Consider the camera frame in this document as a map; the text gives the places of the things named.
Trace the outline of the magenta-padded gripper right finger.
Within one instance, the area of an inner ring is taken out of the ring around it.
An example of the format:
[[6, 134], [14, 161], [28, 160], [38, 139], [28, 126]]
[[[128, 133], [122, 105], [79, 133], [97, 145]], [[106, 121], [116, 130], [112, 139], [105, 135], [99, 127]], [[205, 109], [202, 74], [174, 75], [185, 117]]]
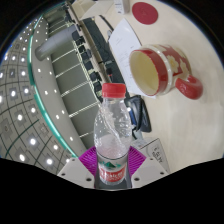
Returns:
[[155, 158], [146, 157], [134, 147], [129, 149], [127, 165], [132, 188], [143, 187], [168, 175]]

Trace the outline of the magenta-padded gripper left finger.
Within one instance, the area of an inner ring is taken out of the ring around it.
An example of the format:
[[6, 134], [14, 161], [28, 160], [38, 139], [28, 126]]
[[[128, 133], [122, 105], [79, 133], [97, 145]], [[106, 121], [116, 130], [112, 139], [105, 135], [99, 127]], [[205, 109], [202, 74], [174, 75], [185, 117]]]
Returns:
[[91, 147], [79, 158], [70, 158], [58, 176], [84, 188], [95, 188], [97, 174], [96, 149]]

